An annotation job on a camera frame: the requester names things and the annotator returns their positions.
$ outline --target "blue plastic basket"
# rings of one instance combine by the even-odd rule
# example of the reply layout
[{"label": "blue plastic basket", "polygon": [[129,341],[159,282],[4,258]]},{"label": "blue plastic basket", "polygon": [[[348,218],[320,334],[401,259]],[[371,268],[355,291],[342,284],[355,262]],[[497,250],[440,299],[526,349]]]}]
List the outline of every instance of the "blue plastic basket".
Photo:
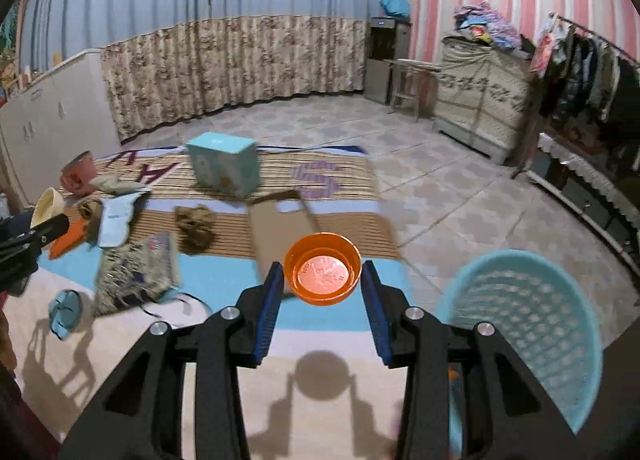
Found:
[{"label": "blue plastic basket", "polygon": [[[440,321],[493,323],[551,396],[574,432],[584,424],[602,375],[602,344],[590,302],[562,269],[527,251],[496,251],[460,269],[436,307]],[[451,399],[451,448],[462,425]]]}]

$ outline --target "orange bowl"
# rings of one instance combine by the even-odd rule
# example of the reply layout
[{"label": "orange bowl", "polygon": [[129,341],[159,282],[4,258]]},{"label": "orange bowl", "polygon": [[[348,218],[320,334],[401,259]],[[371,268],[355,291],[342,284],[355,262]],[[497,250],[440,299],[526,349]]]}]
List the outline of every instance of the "orange bowl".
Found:
[{"label": "orange bowl", "polygon": [[324,307],[340,303],[353,292],[360,279],[362,257],[344,236],[315,233],[289,248],[283,269],[296,296]]}]

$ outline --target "cardboard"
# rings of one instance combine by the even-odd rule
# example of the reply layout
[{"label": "cardboard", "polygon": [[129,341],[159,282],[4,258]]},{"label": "cardboard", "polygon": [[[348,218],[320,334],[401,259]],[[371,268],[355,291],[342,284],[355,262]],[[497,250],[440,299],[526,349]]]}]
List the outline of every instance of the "cardboard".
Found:
[{"label": "cardboard", "polygon": [[[296,211],[282,212],[277,204],[283,200],[297,201],[300,208]],[[295,189],[261,196],[249,202],[247,208],[254,256],[261,278],[267,276],[271,263],[284,263],[287,251],[300,238],[320,232],[308,205]],[[286,294],[291,293],[288,283],[284,289]]]}]

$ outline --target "patterned bag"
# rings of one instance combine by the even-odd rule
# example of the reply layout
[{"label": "patterned bag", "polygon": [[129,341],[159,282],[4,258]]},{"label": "patterned bag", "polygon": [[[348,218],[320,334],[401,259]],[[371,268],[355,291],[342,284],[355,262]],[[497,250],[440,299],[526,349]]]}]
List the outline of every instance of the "patterned bag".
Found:
[{"label": "patterned bag", "polygon": [[178,287],[177,252],[173,233],[105,250],[96,278],[94,316],[157,301]]}]

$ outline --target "metal screw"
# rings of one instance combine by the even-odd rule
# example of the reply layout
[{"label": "metal screw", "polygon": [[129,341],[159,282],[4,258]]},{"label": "metal screw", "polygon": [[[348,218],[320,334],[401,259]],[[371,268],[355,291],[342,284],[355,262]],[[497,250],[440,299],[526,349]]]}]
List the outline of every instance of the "metal screw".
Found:
[{"label": "metal screw", "polygon": [[222,319],[231,321],[240,315],[240,311],[236,307],[225,307],[220,311]]},{"label": "metal screw", "polygon": [[169,325],[167,325],[167,323],[165,323],[164,321],[157,321],[149,327],[149,332],[151,332],[151,334],[153,335],[162,335],[167,330],[169,330]]},{"label": "metal screw", "polygon": [[478,325],[478,333],[480,335],[490,336],[493,335],[494,332],[495,326],[493,326],[491,323],[480,323],[480,325]]},{"label": "metal screw", "polygon": [[404,311],[404,315],[407,316],[408,319],[417,321],[424,317],[424,310],[420,307],[409,307]]}]

